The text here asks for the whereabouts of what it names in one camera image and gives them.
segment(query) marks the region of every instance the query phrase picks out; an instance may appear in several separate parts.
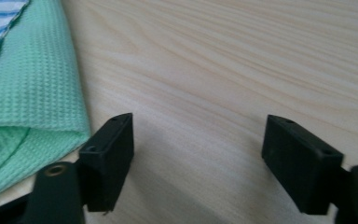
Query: green towel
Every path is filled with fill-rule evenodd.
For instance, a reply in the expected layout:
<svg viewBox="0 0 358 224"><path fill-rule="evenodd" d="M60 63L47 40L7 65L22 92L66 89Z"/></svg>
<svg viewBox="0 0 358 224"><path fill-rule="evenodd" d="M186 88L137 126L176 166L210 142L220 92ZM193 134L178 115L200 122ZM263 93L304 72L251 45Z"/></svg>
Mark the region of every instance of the green towel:
<svg viewBox="0 0 358 224"><path fill-rule="evenodd" d="M60 0L32 0L0 47L0 191L90 135Z"/></svg>

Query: light wood surface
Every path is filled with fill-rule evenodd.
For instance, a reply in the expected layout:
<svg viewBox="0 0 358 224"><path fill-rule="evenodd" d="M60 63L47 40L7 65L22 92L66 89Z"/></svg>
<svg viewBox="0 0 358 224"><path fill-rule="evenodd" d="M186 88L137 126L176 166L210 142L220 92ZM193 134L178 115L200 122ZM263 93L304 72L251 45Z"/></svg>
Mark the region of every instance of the light wood surface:
<svg viewBox="0 0 358 224"><path fill-rule="evenodd" d="M88 223L333 223L334 206L300 214L260 153L274 114L358 164L358 1L62 2L92 130L134 115L116 209Z"/></svg>

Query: wooden table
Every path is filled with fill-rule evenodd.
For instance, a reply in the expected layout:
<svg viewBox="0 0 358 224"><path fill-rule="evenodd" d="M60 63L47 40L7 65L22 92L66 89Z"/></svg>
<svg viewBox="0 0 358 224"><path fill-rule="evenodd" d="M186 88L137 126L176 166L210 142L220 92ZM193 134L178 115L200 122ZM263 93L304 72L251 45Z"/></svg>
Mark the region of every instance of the wooden table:
<svg viewBox="0 0 358 224"><path fill-rule="evenodd" d="M274 114L343 152L345 168L358 164L358 1L63 6L92 130L134 115L116 209L88 223L333 223L333 205L326 217L300 214L260 153Z"/></svg>

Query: towel fold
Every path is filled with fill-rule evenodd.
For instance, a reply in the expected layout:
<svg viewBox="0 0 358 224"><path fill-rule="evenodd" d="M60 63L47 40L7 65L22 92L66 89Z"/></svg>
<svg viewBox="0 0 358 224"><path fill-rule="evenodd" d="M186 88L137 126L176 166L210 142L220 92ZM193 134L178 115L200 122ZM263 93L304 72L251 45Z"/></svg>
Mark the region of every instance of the towel fold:
<svg viewBox="0 0 358 224"><path fill-rule="evenodd" d="M60 0L32 0L0 48L0 191L90 136Z"/></svg>

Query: wood grain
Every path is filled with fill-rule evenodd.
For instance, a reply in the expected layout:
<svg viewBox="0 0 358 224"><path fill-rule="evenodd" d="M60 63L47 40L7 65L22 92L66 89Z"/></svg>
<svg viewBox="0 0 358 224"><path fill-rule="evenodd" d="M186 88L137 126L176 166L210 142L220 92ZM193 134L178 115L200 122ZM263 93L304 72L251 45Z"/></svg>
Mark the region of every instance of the wood grain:
<svg viewBox="0 0 358 224"><path fill-rule="evenodd" d="M260 153L274 114L358 164L358 1L62 2L92 130L134 114L117 207L89 223L333 223Z"/></svg>

